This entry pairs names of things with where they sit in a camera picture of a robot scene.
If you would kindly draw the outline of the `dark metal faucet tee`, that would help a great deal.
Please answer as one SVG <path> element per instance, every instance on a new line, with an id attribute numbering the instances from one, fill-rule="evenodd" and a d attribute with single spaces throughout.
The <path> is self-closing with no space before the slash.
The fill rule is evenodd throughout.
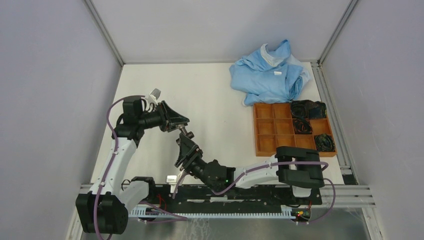
<path id="1" fill-rule="evenodd" d="M 183 132 L 182 131 L 179 135 L 179 138 L 182 139 L 183 137 L 188 138 L 188 139 L 192 139 L 192 138 L 194 138 L 194 134 L 193 134 L 192 131 L 189 131 L 189 132 Z"/>

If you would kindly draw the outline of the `small grey faucet fitting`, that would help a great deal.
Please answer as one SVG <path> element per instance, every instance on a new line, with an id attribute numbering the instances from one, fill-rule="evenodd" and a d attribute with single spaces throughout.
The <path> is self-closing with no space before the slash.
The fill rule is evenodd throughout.
<path id="1" fill-rule="evenodd" d="M 178 129 L 184 134 L 184 135 L 186 135 L 188 132 L 187 132 L 187 130 L 186 130 L 186 126 L 184 125 L 184 124 L 180 124 L 179 126 L 178 126 Z"/>

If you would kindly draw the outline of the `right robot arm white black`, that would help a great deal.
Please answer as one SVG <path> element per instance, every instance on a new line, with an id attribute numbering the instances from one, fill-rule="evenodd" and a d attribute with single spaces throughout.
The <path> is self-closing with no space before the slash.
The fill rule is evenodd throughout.
<path id="1" fill-rule="evenodd" d="M 277 180 L 288 185 L 289 199 L 302 204 L 313 189 L 325 185 L 323 172 L 329 166 L 321 161 L 319 152 L 307 148 L 280 146 L 276 153 L 264 162 L 245 167 L 221 165 L 216 159 L 203 160 L 203 151 L 184 133 L 176 141 L 179 154 L 175 167 L 200 180 L 212 193 L 220 196 L 230 189 L 250 189 L 253 186 Z"/>

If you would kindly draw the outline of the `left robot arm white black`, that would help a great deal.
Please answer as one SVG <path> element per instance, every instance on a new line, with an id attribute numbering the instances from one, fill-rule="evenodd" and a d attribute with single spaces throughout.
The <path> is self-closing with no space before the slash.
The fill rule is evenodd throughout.
<path id="1" fill-rule="evenodd" d="M 157 198 L 154 180 L 136 178 L 126 189 L 121 188 L 128 164 L 136 152 L 145 131 L 158 127 L 162 132 L 184 128 L 190 119 L 177 113 L 165 101 L 154 104 L 146 111 L 143 95 L 130 95 L 112 105 L 122 104 L 122 114 L 115 126 L 108 120 L 111 146 L 99 177 L 87 193 L 79 193 L 75 206 L 85 233 L 96 234 L 99 240 L 107 235 L 121 235 L 128 224 L 129 212 L 142 200 L 150 204 Z"/>

